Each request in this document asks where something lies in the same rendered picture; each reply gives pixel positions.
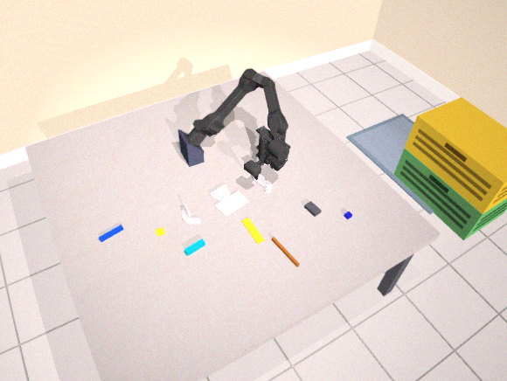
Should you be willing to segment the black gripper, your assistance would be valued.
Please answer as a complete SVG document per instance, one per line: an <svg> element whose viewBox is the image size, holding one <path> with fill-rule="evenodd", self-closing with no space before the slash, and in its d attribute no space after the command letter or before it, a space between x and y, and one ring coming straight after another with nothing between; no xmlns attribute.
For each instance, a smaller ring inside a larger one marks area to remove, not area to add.
<svg viewBox="0 0 507 381"><path fill-rule="evenodd" d="M256 148L259 150L259 153L256 154L256 156L259 158L259 161L248 161L244 164L244 170L254 176L256 180L258 180L259 174L261 173L261 166L265 164L267 156L271 153L268 150L261 149L259 145L256 146Z"/></svg>

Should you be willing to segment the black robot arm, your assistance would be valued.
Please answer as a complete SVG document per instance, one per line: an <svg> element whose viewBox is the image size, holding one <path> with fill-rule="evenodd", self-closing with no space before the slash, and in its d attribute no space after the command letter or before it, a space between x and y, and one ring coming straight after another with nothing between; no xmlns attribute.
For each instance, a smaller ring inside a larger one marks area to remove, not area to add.
<svg viewBox="0 0 507 381"><path fill-rule="evenodd" d="M227 115L248 93L258 87L264 89L268 107L267 125L270 128L269 130L262 126L256 129L260 134L259 146L272 154L267 156L265 164L270 164L276 171L279 171L288 161L291 148L289 144L285 143L288 122L281 111L274 81L251 68L241 74L239 84L215 112L207 114L203 119L193 121L194 128L188 135L184 133L188 142L200 148L199 144L206 136L210 137L219 133L225 126L223 122Z"/></svg>

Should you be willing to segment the orange thin bar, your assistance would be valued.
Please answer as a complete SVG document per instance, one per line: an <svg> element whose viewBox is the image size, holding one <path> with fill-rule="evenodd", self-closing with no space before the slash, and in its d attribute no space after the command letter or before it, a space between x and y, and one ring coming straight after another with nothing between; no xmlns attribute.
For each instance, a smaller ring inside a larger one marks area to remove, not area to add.
<svg viewBox="0 0 507 381"><path fill-rule="evenodd" d="M281 243L275 238L272 238L272 241L280 248L280 250L293 262L296 267L299 267L300 264L295 260L295 258L281 245Z"/></svg>

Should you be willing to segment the yellow flat bar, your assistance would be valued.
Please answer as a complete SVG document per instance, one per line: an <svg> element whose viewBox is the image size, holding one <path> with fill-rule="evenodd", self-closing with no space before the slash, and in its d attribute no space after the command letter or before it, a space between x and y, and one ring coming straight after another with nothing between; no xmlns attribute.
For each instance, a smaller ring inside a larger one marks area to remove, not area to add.
<svg viewBox="0 0 507 381"><path fill-rule="evenodd" d="M265 241L249 218L243 219L241 221L247 228L247 230L250 232L250 234L252 235L257 244L259 244L262 241Z"/></svg>

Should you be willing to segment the cyan rounded bar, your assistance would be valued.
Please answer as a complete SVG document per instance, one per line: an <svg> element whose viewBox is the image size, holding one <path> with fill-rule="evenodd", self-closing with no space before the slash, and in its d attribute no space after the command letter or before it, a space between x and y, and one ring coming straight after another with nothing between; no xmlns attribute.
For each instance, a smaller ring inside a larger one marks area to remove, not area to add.
<svg viewBox="0 0 507 381"><path fill-rule="evenodd" d="M205 246L205 242L201 239L198 242L196 242L195 244L184 249L184 253L186 254L186 256L189 256L203 246Z"/></svg>

